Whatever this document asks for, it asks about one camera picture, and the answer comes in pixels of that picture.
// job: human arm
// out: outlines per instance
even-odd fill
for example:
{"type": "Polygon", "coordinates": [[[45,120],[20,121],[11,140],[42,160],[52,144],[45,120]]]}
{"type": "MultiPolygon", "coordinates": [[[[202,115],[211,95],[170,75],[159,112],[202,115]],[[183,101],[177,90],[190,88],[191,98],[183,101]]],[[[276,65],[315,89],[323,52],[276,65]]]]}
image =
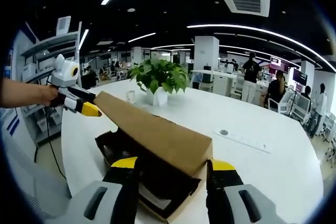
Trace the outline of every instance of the human arm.
{"type": "Polygon", "coordinates": [[[56,98],[58,91],[52,86],[22,83],[3,79],[0,106],[3,108],[17,108],[33,104],[49,106],[56,98]]]}
{"type": "Polygon", "coordinates": [[[245,73],[246,72],[246,68],[247,68],[247,61],[244,63],[242,69],[241,69],[241,72],[242,73],[245,73]]]}

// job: person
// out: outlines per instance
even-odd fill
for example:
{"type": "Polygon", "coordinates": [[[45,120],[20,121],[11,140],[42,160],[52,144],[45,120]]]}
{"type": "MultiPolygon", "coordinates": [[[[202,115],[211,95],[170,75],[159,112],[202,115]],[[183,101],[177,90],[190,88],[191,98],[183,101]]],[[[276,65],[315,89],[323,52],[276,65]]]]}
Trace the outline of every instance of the person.
{"type": "Polygon", "coordinates": [[[309,86],[306,86],[306,88],[304,90],[305,90],[304,93],[301,93],[301,95],[309,100],[309,109],[308,109],[308,112],[310,112],[310,109],[311,109],[311,99],[310,99],[309,95],[310,95],[310,92],[311,92],[311,88],[309,86]]]}
{"type": "Polygon", "coordinates": [[[3,79],[0,107],[18,108],[34,104],[49,106],[58,95],[58,90],[51,85],[22,83],[3,79]]]}
{"type": "Polygon", "coordinates": [[[104,66],[101,68],[101,69],[99,69],[99,75],[101,75],[101,74],[103,74],[103,73],[106,73],[106,70],[107,70],[107,67],[106,67],[107,65],[106,65],[106,63],[104,64],[104,66]]]}
{"type": "Polygon", "coordinates": [[[256,93],[257,77],[260,75],[261,67],[254,61],[256,54],[250,52],[249,59],[243,65],[244,84],[241,95],[241,100],[244,102],[252,103],[256,93]]]}
{"type": "Polygon", "coordinates": [[[115,71],[116,70],[116,68],[115,68],[115,66],[114,66],[114,60],[112,61],[112,63],[111,63],[111,72],[112,71],[115,71]]]}
{"type": "Polygon", "coordinates": [[[232,62],[233,62],[233,68],[234,68],[234,70],[238,71],[238,67],[239,67],[238,63],[236,62],[235,59],[232,59],[232,62]]]}
{"type": "Polygon", "coordinates": [[[280,102],[280,100],[284,96],[286,88],[285,88],[285,77],[283,75],[284,73],[281,70],[278,70],[276,73],[277,79],[269,84],[267,94],[264,100],[264,107],[267,107],[269,98],[271,98],[276,102],[280,102]]]}
{"type": "Polygon", "coordinates": [[[309,125],[308,125],[308,130],[307,133],[309,134],[310,138],[313,138],[317,132],[317,129],[319,128],[321,118],[325,115],[325,111],[327,109],[327,94],[326,94],[326,89],[325,89],[324,83],[320,85],[321,92],[319,94],[319,98],[317,100],[317,107],[315,110],[315,114],[312,115],[309,125]],[[315,122],[315,119],[317,119],[317,122],[314,126],[313,129],[313,123],[315,122]]]}
{"type": "Polygon", "coordinates": [[[90,74],[90,73],[92,73],[92,72],[93,72],[93,71],[92,71],[91,66],[88,66],[88,67],[85,69],[84,74],[90,74]]]}

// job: open box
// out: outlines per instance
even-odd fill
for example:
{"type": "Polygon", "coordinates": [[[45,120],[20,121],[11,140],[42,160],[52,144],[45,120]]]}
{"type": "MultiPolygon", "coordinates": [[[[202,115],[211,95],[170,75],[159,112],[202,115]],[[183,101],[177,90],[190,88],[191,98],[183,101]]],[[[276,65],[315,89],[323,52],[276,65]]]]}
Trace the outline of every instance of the open box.
{"type": "Polygon", "coordinates": [[[109,164],[141,160],[139,201],[161,220],[172,221],[206,180],[212,140],[105,92],[95,104],[119,128],[96,138],[109,164]]]}

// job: black ceiling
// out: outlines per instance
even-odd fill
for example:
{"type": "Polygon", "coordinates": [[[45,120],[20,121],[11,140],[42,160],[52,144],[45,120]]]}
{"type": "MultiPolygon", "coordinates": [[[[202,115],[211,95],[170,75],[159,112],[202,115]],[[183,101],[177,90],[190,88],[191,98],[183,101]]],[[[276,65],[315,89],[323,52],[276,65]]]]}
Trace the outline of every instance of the black ceiling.
{"type": "MultiPolygon", "coordinates": [[[[42,40],[55,35],[59,17],[71,15],[70,30],[76,30],[79,21],[82,21],[82,32],[89,29],[80,51],[82,56],[92,50],[100,49],[100,52],[104,52],[115,46],[113,50],[129,50],[134,46],[152,48],[190,44],[198,35],[229,33],[262,38],[266,41],[215,34],[221,45],[263,51],[288,60],[302,57],[288,48],[269,42],[273,41],[308,56],[326,71],[332,71],[316,55],[273,35],[224,27],[186,28],[188,25],[198,24],[256,27],[290,37],[322,56],[333,55],[335,37],[331,24],[336,17],[336,9],[333,8],[332,0],[270,0],[269,17],[231,13],[224,0],[111,0],[105,6],[100,5],[101,2],[102,0],[31,0],[27,22],[42,40]],[[135,12],[127,12],[129,8],[135,8],[135,12]],[[156,35],[123,45],[117,44],[150,33],[156,35]],[[109,46],[97,46],[102,40],[114,42],[109,46]]],[[[243,52],[239,49],[229,51],[243,52]]]]}

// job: white column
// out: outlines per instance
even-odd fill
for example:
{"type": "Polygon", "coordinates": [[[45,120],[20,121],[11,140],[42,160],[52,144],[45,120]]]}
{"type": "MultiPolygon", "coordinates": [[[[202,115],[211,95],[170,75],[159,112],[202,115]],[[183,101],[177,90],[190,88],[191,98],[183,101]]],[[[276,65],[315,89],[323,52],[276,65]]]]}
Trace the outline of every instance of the white column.
{"type": "Polygon", "coordinates": [[[141,47],[133,47],[131,52],[132,63],[140,64],[142,62],[142,51],[141,47]]]}
{"type": "Polygon", "coordinates": [[[306,60],[302,61],[301,72],[307,75],[307,86],[312,88],[314,84],[314,73],[315,73],[314,65],[306,60]]]}
{"type": "Polygon", "coordinates": [[[213,36],[196,36],[194,52],[194,69],[200,70],[204,66],[218,68],[219,40],[213,36]]]}
{"type": "Polygon", "coordinates": [[[185,52],[181,51],[180,52],[180,64],[184,64],[185,63],[185,52]]]}

